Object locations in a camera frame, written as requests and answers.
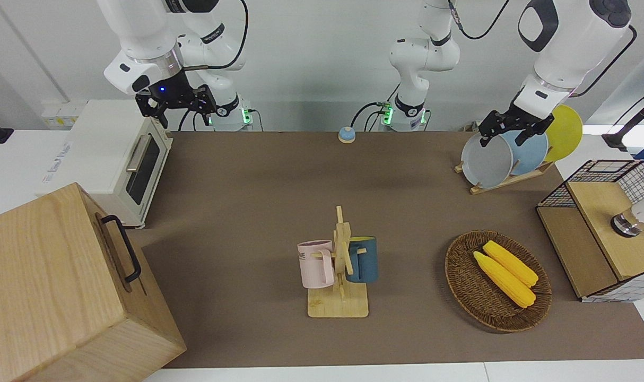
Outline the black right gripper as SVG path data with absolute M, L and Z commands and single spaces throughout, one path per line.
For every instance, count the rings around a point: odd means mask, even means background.
M 179 72 L 169 79 L 150 84 L 147 77 L 142 76 L 135 84 L 146 84 L 135 95 L 135 101 L 144 118 L 153 118 L 162 128 L 169 127 L 164 115 L 167 109 L 187 109 L 208 116 L 217 111 L 217 104 L 208 85 L 203 84 L 194 89 L 189 84 L 185 72 Z

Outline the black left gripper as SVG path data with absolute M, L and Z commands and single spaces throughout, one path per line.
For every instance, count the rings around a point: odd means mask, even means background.
M 554 120 L 553 114 L 541 119 L 517 106 L 511 106 L 504 113 L 492 110 L 478 124 L 480 145 L 486 147 L 494 136 L 509 131 L 521 131 L 515 138 L 516 145 L 520 147 L 534 135 L 543 135 Z

